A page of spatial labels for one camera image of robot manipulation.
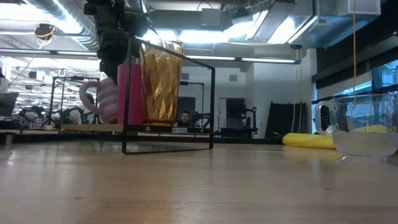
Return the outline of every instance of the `pink cup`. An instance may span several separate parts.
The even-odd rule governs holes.
[[[126,96],[128,68],[125,64],[118,67],[119,124],[124,122],[124,97]],[[141,77],[141,66],[131,65],[128,124],[142,124]]]

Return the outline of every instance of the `amber glass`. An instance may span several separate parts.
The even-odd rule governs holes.
[[[183,54],[178,44],[159,45]],[[140,53],[144,124],[171,126],[177,110],[182,59],[144,44]]]

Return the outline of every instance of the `label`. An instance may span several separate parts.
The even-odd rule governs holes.
[[[172,132],[175,134],[187,134],[188,128],[173,128]]]

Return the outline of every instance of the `ventilation pipe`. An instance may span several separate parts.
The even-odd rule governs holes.
[[[24,0],[24,2],[50,15],[57,21],[57,27],[60,30],[66,33],[80,34],[82,37],[72,37],[72,39],[88,50],[95,51],[99,48],[94,23],[83,14],[73,1]]]

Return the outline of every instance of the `table surface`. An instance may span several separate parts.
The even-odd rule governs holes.
[[[118,142],[11,147],[0,148],[2,224],[397,222],[398,167],[338,163],[330,149],[216,144],[123,156]]]

